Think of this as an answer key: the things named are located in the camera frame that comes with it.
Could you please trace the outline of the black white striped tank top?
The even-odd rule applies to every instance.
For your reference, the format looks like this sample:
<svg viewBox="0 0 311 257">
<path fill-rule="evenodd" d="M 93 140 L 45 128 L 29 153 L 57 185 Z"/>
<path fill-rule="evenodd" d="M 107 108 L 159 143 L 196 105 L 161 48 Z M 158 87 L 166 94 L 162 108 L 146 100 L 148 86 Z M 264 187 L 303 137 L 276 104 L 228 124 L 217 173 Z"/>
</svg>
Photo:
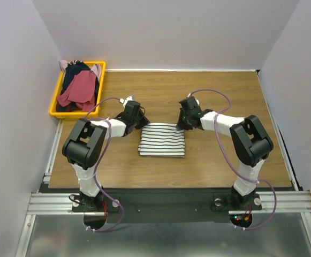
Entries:
<svg viewBox="0 0 311 257">
<path fill-rule="evenodd" d="M 184 130 L 172 123 L 149 123 L 142 128 L 138 152 L 147 157 L 184 157 Z"/>
</svg>

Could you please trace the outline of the maroon tank top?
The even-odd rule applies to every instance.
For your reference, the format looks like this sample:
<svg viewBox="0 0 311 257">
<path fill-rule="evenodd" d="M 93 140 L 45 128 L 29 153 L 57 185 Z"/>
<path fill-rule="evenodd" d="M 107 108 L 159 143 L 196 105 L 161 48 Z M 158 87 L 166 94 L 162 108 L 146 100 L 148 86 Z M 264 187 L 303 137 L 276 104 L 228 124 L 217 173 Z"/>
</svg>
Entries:
<svg viewBox="0 0 311 257">
<path fill-rule="evenodd" d="M 95 88 L 97 76 L 90 70 L 75 75 L 64 93 L 57 97 L 58 112 L 90 111 L 96 103 Z"/>
</svg>

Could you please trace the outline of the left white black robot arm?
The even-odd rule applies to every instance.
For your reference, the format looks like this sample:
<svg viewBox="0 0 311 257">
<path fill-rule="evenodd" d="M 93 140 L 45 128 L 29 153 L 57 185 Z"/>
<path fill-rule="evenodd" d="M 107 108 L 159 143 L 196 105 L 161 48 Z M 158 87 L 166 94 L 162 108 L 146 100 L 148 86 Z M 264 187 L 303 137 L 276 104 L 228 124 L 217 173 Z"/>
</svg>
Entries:
<svg viewBox="0 0 311 257">
<path fill-rule="evenodd" d="M 139 102 L 127 100 L 123 106 L 124 110 L 112 119 L 79 119 L 64 143 L 62 154 L 75 170 L 79 183 L 79 195 L 70 197 L 75 207 L 98 211 L 107 206 L 96 169 L 111 139 L 125 137 L 149 124 Z"/>
</svg>

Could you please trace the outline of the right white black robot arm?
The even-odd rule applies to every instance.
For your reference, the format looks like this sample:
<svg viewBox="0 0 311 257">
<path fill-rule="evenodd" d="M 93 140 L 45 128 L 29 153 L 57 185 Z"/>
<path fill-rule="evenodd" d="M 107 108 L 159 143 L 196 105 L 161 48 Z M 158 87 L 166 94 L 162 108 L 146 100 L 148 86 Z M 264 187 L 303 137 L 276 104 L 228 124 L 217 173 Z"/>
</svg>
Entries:
<svg viewBox="0 0 311 257">
<path fill-rule="evenodd" d="M 246 118 L 219 114 L 213 110 L 202 110 L 198 100 L 192 96 L 180 102 L 177 127 L 183 130 L 201 129 L 214 131 L 222 154 L 237 179 L 231 188 L 229 200 L 234 208 L 242 209 L 255 197 L 260 170 L 274 148 L 274 144 L 257 116 Z M 232 139 L 239 168 L 232 166 L 222 146 L 219 135 Z"/>
</svg>

